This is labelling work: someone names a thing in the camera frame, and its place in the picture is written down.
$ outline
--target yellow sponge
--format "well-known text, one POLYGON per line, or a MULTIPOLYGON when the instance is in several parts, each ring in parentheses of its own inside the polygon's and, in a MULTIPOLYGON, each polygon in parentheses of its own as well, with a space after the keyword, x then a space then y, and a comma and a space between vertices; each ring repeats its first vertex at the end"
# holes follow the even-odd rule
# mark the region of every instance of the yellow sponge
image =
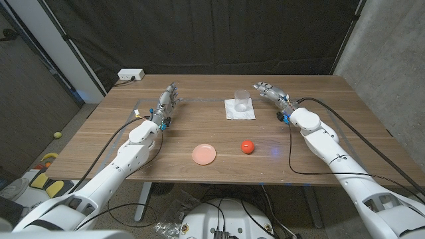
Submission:
POLYGON ((64 185, 64 181, 56 181, 52 185, 48 186, 46 193, 50 198, 53 198, 56 193, 58 193, 64 187, 64 185))
POLYGON ((34 181, 31 183, 31 186, 34 188, 43 189, 47 180, 48 177, 46 176, 46 173, 41 173, 39 176, 37 176, 36 179, 34 179, 34 181))

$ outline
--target black backdrop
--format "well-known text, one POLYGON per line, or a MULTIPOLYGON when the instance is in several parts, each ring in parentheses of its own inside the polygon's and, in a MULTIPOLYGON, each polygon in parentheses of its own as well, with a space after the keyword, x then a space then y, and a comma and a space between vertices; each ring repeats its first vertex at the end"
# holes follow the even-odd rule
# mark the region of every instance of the black backdrop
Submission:
POLYGON ((146 74, 329 74, 359 0, 46 0, 106 90, 146 74))

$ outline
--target red ball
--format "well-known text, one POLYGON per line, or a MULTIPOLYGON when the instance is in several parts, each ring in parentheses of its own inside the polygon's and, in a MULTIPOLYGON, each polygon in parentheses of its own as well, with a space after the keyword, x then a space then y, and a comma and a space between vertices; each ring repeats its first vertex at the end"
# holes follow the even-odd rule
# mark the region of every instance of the red ball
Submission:
POLYGON ((244 153, 250 154, 253 152, 255 146, 254 143, 250 140, 245 140, 242 142, 242 145, 240 145, 240 148, 244 153))

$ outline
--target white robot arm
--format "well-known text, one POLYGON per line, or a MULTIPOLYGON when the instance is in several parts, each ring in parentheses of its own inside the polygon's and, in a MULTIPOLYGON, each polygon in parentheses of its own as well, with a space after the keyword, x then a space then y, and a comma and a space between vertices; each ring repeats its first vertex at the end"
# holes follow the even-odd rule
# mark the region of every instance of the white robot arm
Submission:
MULTIPOLYGON (((281 89, 267 83, 253 85, 295 126, 307 146, 334 173, 367 172, 338 144, 338 138, 317 114, 290 102, 281 89)), ((425 238, 425 205, 380 186, 370 176, 336 174, 373 238, 425 238)))
POLYGON ((53 198, 31 211, 13 232, 33 230, 87 230, 93 228, 101 208, 116 192, 123 180, 143 166, 155 145, 159 130, 171 121, 177 88, 172 83, 162 93, 150 120, 145 120, 129 133, 129 139, 118 149, 115 159, 80 190, 53 198))

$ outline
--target wooden table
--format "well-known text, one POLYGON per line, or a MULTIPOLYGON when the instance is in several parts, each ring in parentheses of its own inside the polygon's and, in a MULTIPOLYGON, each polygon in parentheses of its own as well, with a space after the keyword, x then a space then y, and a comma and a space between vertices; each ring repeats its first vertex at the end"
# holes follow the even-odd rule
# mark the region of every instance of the wooden table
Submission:
MULTIPOLYGON (((268 82, 282 88, 293 99, 314 97, 323 100, 419 185, 425 186, 424 174, 417 164, 340 76, 146 75, 141 82, 113 88, 109 92, 50 166, 47 175, 52 179, 79 179, 115 130, 132 118, 133 109, 149 115, 149 108, 156 106, 159 96, 172 82, 177 83, 179 96, 184 100, 173 114, 171 127, 163 132, 159 155, 129 179, 175 183, 339 185, 333 175, 291 172, 288 166, 288 126, 276 119, 278 109, 274 103, 260 97, 252 87, 256 82, 268 82), (234 91, 239 89, 250 92, 256 119, 226 119, 224 100, 233 98, 234 91), (245 139, 253 141, 256 146, 251 155, 240 150, 245 139), (201 166, 192 160, 192 150, 201 143, 211 144, 216 149, 216 159, 210 165, 201 166)), ((301 106, 317 113, 331 126, 338 133, 342 147, 369 173, 409 185, 330 112, 315 102, 305 101, 301 106)), ((115 157, 130 130, 140 123, 129 125, 123 135, 117 137, 118 141, 106 149, 88 179, 95 175, 103 161, 108 164, 115 157)), ((330 172, 328 166, 307 148, 299 128, 292 129, 293 168, 310 173, 330 172)), ((378 182, 392 185, 388 181, 378 182)))

